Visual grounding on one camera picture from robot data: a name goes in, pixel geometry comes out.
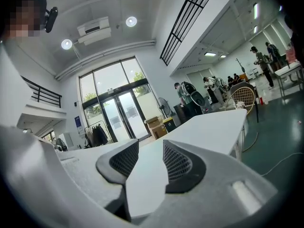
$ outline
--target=white table surface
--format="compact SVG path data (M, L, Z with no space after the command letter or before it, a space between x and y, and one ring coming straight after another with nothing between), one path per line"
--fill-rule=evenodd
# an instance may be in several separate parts
M126 182L131 217L154 212L165 197L168 174L162 161L162 141L174 140L229 155L244 125L245 109L195 116L162 138L140 148L139 159Z
M282 76L282 75L294 70L295 68L300 67L301 63L294 62L294 63L289 64L289 66L290 66L290 68L288 66L285 66L285 67L281 68L280 70L275 71L275 74L277 76Z

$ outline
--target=wall sign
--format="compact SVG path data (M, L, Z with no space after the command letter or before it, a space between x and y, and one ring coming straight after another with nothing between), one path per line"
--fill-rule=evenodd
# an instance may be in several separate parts
M79 116L75 117L75 123L76 123L78 132L82 131L82 125L81 125Z

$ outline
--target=person in white shirt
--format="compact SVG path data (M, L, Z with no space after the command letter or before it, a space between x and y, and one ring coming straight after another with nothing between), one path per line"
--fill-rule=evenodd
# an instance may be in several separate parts
M205 82L205 88L209 88L213 91L215 97L217 98L218 102L220 103L222 108L224 106L224 100L221 91L219 90L219 87L216 84L216 79L211 77L204 77Z

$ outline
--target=cardboard box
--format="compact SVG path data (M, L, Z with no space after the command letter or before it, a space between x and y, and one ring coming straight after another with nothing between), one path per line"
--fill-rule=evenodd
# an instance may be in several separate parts
M160 124L154 128L151 128L150 131L155 139L159 139L167 134L167 130L164 124Z
M160 121L158 120L158 117L152 117L150 119L147 119L144 121L145 124L148 124L148 128L154 128L157 127L160 124Z

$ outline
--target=air conditioner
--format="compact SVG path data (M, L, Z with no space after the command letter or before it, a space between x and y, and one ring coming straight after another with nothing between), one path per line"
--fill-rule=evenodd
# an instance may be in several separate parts
M108 17L92 20L77 27L77 29L80 35L78 42L84 43L85 45L111 37L111 28Z

